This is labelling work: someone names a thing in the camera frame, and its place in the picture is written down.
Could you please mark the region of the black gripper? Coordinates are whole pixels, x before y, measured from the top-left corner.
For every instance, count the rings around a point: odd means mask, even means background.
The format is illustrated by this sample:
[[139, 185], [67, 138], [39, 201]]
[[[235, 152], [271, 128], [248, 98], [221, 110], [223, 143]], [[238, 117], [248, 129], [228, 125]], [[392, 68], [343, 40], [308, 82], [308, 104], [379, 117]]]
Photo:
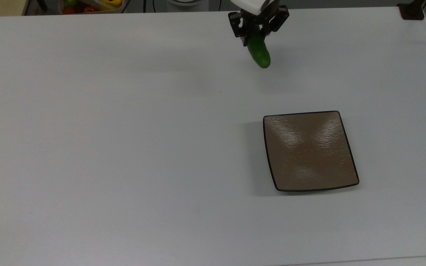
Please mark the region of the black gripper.
[[250, 38], [250, 32], [258, 27], [265, 36], [277, 32], [289, 18], [286, 5], [268, 5], [260, 14], [254, 15], [244, 9], [228, 13], [228, 20], [235, 37], [242, 41], [244, 47]]

